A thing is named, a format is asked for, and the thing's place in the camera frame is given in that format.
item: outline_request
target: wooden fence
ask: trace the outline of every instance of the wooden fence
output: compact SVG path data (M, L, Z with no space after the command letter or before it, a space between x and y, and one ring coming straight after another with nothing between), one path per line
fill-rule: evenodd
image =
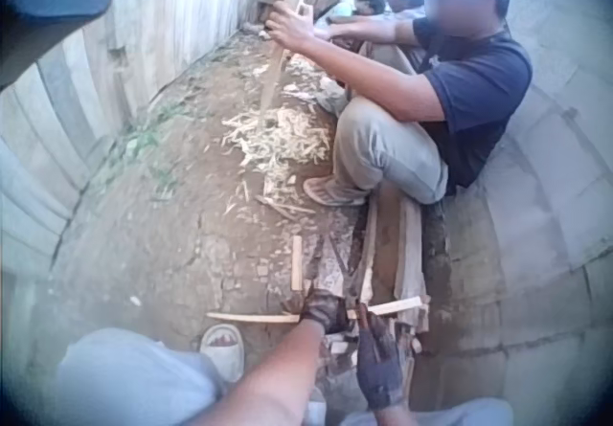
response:
M118 134L252 9L251 0L113 0L0 94L3 272L49 271Z

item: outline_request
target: hand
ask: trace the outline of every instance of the hand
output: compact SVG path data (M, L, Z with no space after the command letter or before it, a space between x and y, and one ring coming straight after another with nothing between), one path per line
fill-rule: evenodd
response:
M345 301L324 289L311 288L305 298L300 320L321 324L326 333L338 333L349 326Z
M313 7L303 5L306 15L300 15L285 2L275 2L266 27L273 40L287 50L300 53L305 43L315 37Z
M360 304L357 384L373 411L402 402L402 372L394 337L383 320Z

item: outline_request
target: dark work glove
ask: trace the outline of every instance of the dark work glove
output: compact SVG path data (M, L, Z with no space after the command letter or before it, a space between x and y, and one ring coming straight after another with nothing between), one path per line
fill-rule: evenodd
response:
M304 319L318 322L327 334L342 332L349 326L345 301L324 289L310 289L300 313L300 320Z
M373 411L402 402L402 370L396 341L385 322L373 313L368 313L367 320L360 319L357 384Z

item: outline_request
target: wood shaving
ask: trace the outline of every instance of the wood shaving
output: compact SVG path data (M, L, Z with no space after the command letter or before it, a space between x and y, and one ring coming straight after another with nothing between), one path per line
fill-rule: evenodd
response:
M265 126L259 128L260 112L252 110L223 121L232 131L223 137L221 145L239 148L244 154L240 165L264 174L265 197L300 202L296 189L287 184L293 175L290 165L327 160L329 131L314 127L313 115L292 108L271 109L264 119Z

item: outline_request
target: forearm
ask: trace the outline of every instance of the forearm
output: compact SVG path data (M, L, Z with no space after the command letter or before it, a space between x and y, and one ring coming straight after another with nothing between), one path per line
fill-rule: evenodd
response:
M343 24L332 24L329 31L332 38L344 36L373 43L396 43L398 40L395 21L372 19L371 17Z
M424 93L420 91L422 87L415 84L415 79L423 76L408 76L316 38L306 42L301 53L361 96L385 108L400 122L440 120L428 118L430 114L420 108L420 97Z
M324 336L321 325L304 320L236 387L194 425L300 424L311 390Z
M403 405L395 405L375 412L378 426L417 426L409 409Z

